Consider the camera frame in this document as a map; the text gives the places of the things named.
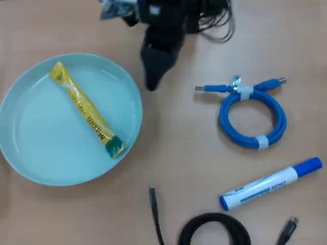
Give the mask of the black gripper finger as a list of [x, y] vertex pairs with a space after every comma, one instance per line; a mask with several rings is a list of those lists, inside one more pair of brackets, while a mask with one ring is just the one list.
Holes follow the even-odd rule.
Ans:
[[149, 91], [155, 91], [163, 76], [161, 58], [164, 52], [154, 48], [147, 37], [143, 40], [141, 60], [145, 69], [145, 86]]
[[175, 43], [171, 47], [159, 50], [159, 68], [163, 75], [176, 64], [182, 46], [183, 41]]

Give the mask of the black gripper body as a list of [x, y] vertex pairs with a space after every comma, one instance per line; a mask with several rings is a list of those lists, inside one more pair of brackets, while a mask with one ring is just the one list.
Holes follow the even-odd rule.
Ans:
[[139, 20], [148, 25], [143, 47], [182, 47], [185, 1], [138, 1]]

